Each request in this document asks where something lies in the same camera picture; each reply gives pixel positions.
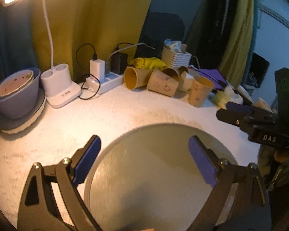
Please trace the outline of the right hand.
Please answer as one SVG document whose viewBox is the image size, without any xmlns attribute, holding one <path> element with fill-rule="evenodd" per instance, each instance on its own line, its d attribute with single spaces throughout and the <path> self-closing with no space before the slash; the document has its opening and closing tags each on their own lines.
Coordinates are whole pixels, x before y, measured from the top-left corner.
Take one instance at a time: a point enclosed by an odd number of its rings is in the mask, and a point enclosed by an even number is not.
<svg viewBox="0 0 289 231">
<path fill-rule="evenodd" d="M 274 160 L 283 166 L 289 166 L 289 150 L 275 151 Z"/>
</svg>

